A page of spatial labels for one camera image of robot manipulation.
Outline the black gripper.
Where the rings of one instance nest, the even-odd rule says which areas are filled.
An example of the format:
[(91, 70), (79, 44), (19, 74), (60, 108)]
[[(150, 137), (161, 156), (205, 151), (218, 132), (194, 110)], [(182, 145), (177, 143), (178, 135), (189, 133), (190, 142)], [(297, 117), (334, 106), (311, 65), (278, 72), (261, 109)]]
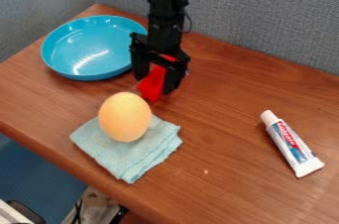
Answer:
[(163, 93), (170, 94), (186, 75), (190, 56), (182, 50), (185, 14), (174, 18), (149, 16), (149, 33), (131, 33), (131, 63), (137, 80), (150, 73), (150, 64), (162, 65), (165, 74)]

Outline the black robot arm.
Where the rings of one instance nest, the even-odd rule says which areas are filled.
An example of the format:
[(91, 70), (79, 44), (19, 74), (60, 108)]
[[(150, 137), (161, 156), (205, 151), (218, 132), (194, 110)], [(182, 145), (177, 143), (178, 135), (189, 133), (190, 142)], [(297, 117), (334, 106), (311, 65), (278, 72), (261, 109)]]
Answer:
[(131, 64), (142, 97), (157, 101), (186, 76), (190, 56), (181, 48), (189, 0), (147, 0), (149, 33), (131, 33)]

